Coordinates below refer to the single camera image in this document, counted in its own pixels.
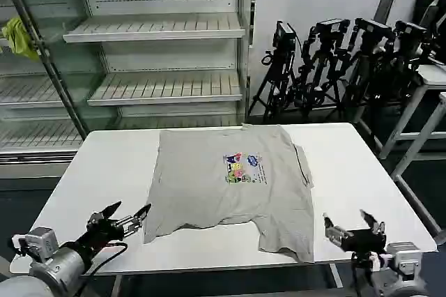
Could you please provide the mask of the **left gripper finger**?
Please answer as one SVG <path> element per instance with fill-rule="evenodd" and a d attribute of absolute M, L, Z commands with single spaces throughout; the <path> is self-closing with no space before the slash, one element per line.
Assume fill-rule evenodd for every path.
<path fill-rule="evenodd" d="M 88 220 L 88 225 L 96 225 L 101 223 L 103 220 L 108 220 L 119 208 L 121 205 L 121 201 L 118 201 L 114 204 L 108 205 L 100 212 L 93 212 Z"/>
<path fill-rule="evenodd" d="M 152 204 L 147 204 L 140 208 L 134 215 L 129 215 L 119 221 L 119 231 L 122 237 L 133 235 L 142 228 L 151 206 Z"/>

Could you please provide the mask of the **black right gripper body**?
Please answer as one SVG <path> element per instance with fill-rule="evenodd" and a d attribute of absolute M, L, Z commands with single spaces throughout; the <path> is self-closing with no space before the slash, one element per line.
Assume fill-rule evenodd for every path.
<path fill-rule="evenodd" d="M 344 252 L 384 253 L 386 240 L 387 236 L 381 231 L 374 234 L 371 229 L 354 229 L 341 239 L 341 248 Z"/>

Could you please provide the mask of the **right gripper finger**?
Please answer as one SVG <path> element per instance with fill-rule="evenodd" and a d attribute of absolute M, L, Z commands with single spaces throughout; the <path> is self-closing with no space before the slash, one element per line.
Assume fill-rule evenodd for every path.
<path fill-rule="evenodd" d="M 339 226 L 335 226 L 327 213 L 323 214 L 325 237 L 334 245 L 342 245 L 346 231 Z"/>
<path fill-rule="evenodd" d="M 368 224 L 368 226 L 373 234 L 384 234 L 385 233 L 385 223 L 384 222 L 378 222 L 372 214 L 370 214 L 362 209 L 360 209 L 360 214 L 361 214 L 363 220 Z"/>

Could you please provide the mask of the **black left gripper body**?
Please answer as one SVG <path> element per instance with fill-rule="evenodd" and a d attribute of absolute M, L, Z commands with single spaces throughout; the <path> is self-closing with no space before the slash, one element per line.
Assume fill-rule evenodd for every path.
<path fill-rule="evenodd" d="M 94 258 L 111 241 L 122 241 L 124 229 L 116 226 L 115 220 L 100 220 L 90 224 L 87 230 L 74 242 L 74 250 L 82 257 Z"/>

